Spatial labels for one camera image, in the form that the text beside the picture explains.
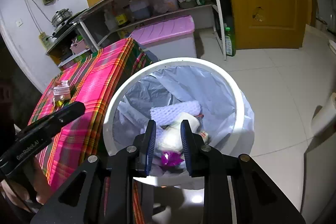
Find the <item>finger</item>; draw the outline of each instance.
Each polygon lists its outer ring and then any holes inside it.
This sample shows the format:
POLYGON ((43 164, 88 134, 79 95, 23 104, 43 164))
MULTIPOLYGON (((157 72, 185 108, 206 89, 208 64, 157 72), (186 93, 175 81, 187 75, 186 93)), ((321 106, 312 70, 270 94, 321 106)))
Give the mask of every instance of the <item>finger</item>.
MULTIPOLYGON (((10 185, 11 187, 14 189, 14 191, 16 192, 16 194, 23 200, 27 200, 29 199, 29 193, 26 190, 25 187, 23 187, 22 185, 16 183, 15 181, 10 180, 10 185)), ((14 196, 16 197, 16 194, 12 191, 12 189, 10 188, 10 186, 8 185, 7 181, 3 180, 1 182, 2 188, 4 189, 4 191, 6 192, 6 195, 9 196, 14 196)))
MULTIPOLYGON (((14 191, 17 192, 17 194, 20 196, 21 199, 29 199, 29 194, 28 191, 22 187, 21 185, 11 181, 10 182, 11 186, 14 188, 14 191)), ((6 193, 6 196, 8 197, 8 199, 16 206, 28 211, 29 209, 26 207, 25 204, 23 204, 23 202, 13 193, 13 191, 11 190, 11 188, 9 187, 8 183, 3 180, 1 182, 2 188, 6 193)))
POLYGON ((43 174, 37 158, 34 158, 34 169, 35 175, 33 187, 37 192, 36 201, 38 203, 45 204, 53 192, 50 185, 48 184, 46 176, 43 174))

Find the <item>pot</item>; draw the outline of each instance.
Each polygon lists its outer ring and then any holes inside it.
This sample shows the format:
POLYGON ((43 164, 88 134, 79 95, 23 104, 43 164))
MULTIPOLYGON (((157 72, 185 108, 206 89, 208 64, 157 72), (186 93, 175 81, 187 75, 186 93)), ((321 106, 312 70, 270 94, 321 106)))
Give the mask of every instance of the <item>pot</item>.
POLYGON ((57 27, 63 21, 70 18, 71 15, 72 15, 72 12, 69 11, 69 9, 62 9, 62 10, 56 11, 56 14, 53 16, 51 20, 51 23, 54 27, 57 27))

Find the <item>white plastic bag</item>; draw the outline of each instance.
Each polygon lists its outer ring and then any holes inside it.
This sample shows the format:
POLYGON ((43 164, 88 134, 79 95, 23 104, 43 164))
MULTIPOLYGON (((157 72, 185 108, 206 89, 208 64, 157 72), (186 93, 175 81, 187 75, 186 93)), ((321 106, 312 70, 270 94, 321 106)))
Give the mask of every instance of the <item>white plastic bag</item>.
MULTIPOLYGON (((254 113, 243 96, 245 118, 243 133, 230 155, 249 153, 254 142, 254 113)), ((151 73, 134 84, 118 105, 113 119, 113 139, 118 150, 131 145, 151 118, 152 107, 180 102, 199 101, 203 130, 209 134, 209 145, 221 150, 232 133, 236 120, 235 99, 224 79, 209 71, 190 66, 172 66, 151 73)), ((163 172, 153 161, 151 175, 163 172)))

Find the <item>pink storage box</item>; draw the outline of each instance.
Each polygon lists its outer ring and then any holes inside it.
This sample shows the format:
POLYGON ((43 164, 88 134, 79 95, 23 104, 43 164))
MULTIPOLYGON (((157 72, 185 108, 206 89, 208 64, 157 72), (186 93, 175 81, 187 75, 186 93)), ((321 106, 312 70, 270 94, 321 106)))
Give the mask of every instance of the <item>pink storage box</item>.
POLYGON ((163 60, 174 57, 196 58, 195 24, 192 16, 182 16, 144 26, 132 32, 145 51, 163 60))

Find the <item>bucket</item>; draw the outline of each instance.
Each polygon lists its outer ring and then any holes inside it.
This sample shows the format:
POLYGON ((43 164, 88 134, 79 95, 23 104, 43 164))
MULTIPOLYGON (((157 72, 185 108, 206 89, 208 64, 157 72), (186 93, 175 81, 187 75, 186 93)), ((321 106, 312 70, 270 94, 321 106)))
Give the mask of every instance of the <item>bucket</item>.
POLYGON ((169 12, 173 12, 179 9, 179 4, 177 0, 163 0, 169 12))
MULTIPOLYGON (((109 155, 132 145, 135 136, 151 118, 152 107, 195 100, 204 115, 202 127, 209 134, 210 146, 231 156, 250 153, 254 141, 254 113, 236 82, 213 63, 180 57, 141 69, 115 92, 103 125, 109 155)), ((134 179, 155 186, 186 188, 183 185, 190 185, 199 178, 191 178, 185 169, 179 173, 162 170, 153 160, 150 175, 134 179)))

